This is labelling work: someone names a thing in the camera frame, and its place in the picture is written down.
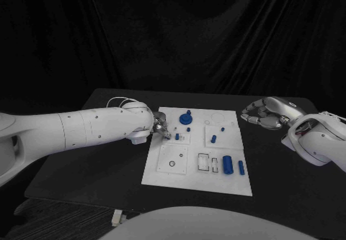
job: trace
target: black table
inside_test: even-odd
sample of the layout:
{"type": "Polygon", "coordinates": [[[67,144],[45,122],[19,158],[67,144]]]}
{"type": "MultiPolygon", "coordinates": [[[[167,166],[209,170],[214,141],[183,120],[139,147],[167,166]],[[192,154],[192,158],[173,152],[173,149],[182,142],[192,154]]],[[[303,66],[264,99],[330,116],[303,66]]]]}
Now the black table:
{"type": "MultiPolygon", "coordinates": [[[[237,111],[253,197],[142,185],[150,138],[140,145],[124,139],[52,154],[26,197],[140,213],[176,206],[218,208],[267,219],[315,237],[346,239],[346,173],[333,162],[317,167],[300,158],[281,144],[286,130],[267,130],[241,119],[242,109],[263,96],[100,88],[82,109],[104,108],[117,96],[137,99],[153,111],[159,107],[237,111]]],[[[317,113],[306,98],[287,99],[309,114],[317,113]]]]}

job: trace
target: white board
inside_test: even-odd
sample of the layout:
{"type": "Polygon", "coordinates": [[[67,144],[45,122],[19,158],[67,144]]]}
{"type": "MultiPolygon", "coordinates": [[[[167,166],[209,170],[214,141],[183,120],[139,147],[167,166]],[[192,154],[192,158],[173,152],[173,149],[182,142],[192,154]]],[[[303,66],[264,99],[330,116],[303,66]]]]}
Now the white board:
{"type": "Polygon", "coordinates": [[[166,114],[172,139],[153,135],[142,184],[253,196],[237,112],[176,107],[160,107],[159,111],[166,114]],[[183,125],[179,117],[188,110],[192,123],[183,125]],[[224,156],[232,158],[232,174],[224,173],[224,156]],[[241,175],[238,161],[242,161],[245,175],[241,175]]]}

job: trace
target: blue object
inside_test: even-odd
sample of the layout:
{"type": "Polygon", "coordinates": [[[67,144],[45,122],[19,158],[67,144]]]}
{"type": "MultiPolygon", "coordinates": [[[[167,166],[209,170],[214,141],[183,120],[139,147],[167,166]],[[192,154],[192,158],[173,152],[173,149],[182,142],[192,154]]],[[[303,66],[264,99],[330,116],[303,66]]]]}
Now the blue object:
{"type": "Polygon", "coordinates": [[[222,157],[222,162],[224,162],[224,173],[225,174],[232,174],[234,173],[234,164],[232,164],[231,156],[224,156],[222,157]]]}
{"type": "Polygon", "coordinates": [[[245,171],[244,171],[244,161],[240,161],[238,164],[240,164],[240,174],[241,174],[241,175],[245,175],[245,171]]]}
{"type": "Polygon", "coordinates": [[[212,135],[211,143],[215,144],[215,141],[216,141],[216,135],[212,135]]]}
{"type": "Polygon", "coordinates": [[[188,125],[193,122],[192,111],[188,112],[180,116],[179,121],[183,125],[188,125]]]}

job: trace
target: floor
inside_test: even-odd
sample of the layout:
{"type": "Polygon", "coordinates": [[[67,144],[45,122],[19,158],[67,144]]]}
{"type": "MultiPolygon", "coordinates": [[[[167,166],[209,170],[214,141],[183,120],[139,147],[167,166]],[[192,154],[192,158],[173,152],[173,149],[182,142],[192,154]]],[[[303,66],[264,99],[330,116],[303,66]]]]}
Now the floor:
{"type": "Polygon", "coordinates": [[[28,199],[15,215],[26,222],[2,240],[97,240],[114,229],[110,208],[28,199]]]}

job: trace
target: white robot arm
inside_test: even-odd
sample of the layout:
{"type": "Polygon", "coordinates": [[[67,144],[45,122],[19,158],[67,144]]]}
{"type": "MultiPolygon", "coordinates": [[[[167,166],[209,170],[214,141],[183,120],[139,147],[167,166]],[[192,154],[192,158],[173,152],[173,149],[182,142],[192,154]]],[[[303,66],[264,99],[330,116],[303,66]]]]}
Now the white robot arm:
{"type": "Polygon", "coordinates": [[[124,138],[142,144],[152,133],[172,137],[165,113],[143,102],[42,115],[0,113],[0,186],[46,155],[124,138]]]}
{"type": "Polygon", "coordinates": [[[316,166],[333,161],[346,172],[346,124],[345,118],[329,112],[306,114],[294,103],[278,97],[267,97],[248,105],[241,118],[264,128],[290,127],[283,144],[316,166]],[[258,108],[260,117],[248,112],[258,108]]]}

